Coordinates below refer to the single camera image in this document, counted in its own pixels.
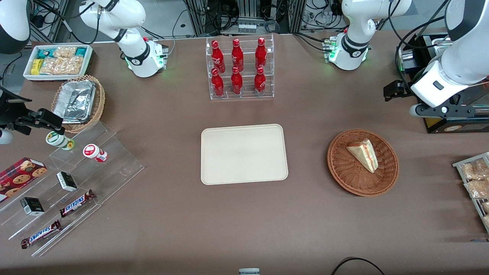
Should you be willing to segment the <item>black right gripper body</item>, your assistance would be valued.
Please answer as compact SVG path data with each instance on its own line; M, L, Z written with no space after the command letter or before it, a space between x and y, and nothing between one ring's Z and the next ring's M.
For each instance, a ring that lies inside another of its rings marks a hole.
M0 127L7 128L8 124L16 124L18 118L25 117L29 119L30 110L26 108L25 103L31 102L32 99L19 96L1 86L0 97Z

